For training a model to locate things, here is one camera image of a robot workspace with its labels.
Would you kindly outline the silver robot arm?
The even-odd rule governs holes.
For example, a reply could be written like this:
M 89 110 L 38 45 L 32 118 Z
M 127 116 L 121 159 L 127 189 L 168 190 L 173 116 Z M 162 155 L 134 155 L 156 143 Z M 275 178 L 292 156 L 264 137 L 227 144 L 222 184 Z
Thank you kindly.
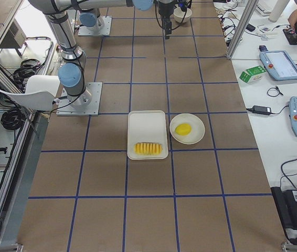
M 50 28 L 61 48 L 61 56 L 65 64 L 60 67 L 58 77 L 67 92 L 69 104 L 80 106 L 89 103 L 91 95 L 86 92 L 84 66 L 86 55 L 78 46 L 71 28 L 67 10 L 75 9 L 89 14 L 85 26 L 98 26 L 100 8 L 135 7 L 141 11 L 158 7 L 162 21 L 162 30 L 168 38 L 172 33 L 170 16 L 174 12 L 175 1 L 30 1 L 31 5 L 41 11 L 48 20 Z
M 81 10 L 79 19 L 81 24 L 90 30 L 100 30 L 104 27 L 104 21 L 98 8 Z

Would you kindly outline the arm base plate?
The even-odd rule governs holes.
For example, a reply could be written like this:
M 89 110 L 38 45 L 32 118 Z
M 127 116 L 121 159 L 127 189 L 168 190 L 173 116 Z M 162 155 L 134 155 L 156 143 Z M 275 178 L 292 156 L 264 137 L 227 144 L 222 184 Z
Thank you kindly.
M 110 36 L 111 31 L 111 16 L 100 16 L 94 26 L 81 26 L 78 31 L 80 37 L 103 37 Z
M 66 98 L 60 100 L 60 109 L 56 110 L 56 115 L 97 116 L 99 114 L 101 93 L 101 82 L 86 82 L 86 90 L 77 100 L 68 96 L 65 88 L 63 88 L 61 96 Z

